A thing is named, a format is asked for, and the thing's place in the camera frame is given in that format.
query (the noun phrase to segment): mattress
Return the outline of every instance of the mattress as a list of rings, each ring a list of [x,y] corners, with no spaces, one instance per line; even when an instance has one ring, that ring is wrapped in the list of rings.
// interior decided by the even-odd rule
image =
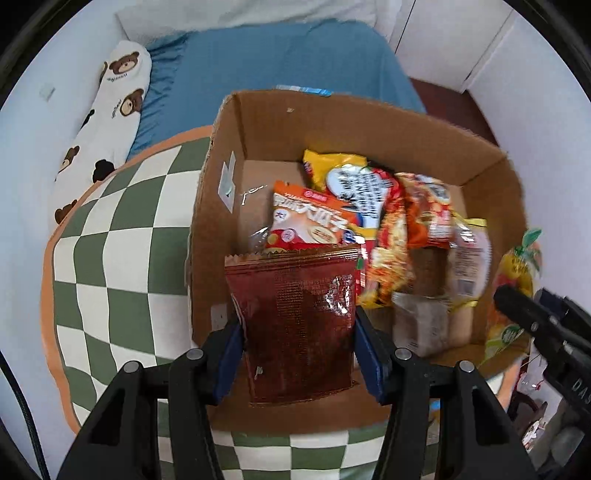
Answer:
[[[295,85],[425,112],[384,38],[361,22],[276,23],[192,32],[148,45],[152,58],[138,133],[129,152],[211,125],[236,90]]]

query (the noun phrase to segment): white snack bag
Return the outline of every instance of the white snack bag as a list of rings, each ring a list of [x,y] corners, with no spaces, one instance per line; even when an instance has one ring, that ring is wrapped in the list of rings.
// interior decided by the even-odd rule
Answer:
[[[475,306],[488,282],[491,242],[486,220],[463,219],[454,215],[453,240],[447,257],[447,293],[452,311]]]

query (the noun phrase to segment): yellow snack bag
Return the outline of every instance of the yellow snack bag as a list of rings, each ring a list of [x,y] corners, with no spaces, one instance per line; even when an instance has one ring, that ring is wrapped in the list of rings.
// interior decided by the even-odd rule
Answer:
[[[367,159],[361,155],[349,153],[319,154],[312,152],[312,150],[304,152],[304,168],[310,177],[312,188],[323,193],[326,193],[326,176],[333,168],[342,167],[343,165],[366,167],[367,164]]]
[[[495,290],[501,285],[512,285],[529,298],[534,296],[534,279],[541,270],[541,252],[535,243],[540,233],[540,229],[527,230],[521,245],[503,255],[493,281]],[[523,331],[499,312],[494,302],[486,321],[485,361],[505,349]]]

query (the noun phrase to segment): white cabinet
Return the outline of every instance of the white cabinet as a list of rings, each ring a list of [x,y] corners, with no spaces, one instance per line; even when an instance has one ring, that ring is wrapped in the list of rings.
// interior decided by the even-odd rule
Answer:
[[[410,77],[461,91],[511,11],[503,0],[403,0],[390,45]]]

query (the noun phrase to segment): green and white checkered pattern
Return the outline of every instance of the green and white checkered pattern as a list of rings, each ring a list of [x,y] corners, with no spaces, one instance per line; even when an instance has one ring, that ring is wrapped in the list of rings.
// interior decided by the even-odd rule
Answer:
[[[54,249],[54,322],[80,424],[121,366],[170,362],[191,348],[187,238],[209,139],[148,157],[104,181]],[[369,479],[385,424],[262,437],[213,432],[227,480]],[[158,402],[165,480],[174,477],[168,404]]]
[[[184,262],[209,139],[148,157],[104,181],[53,254],[54,321],[81,423],[129,360],[191,348]]]

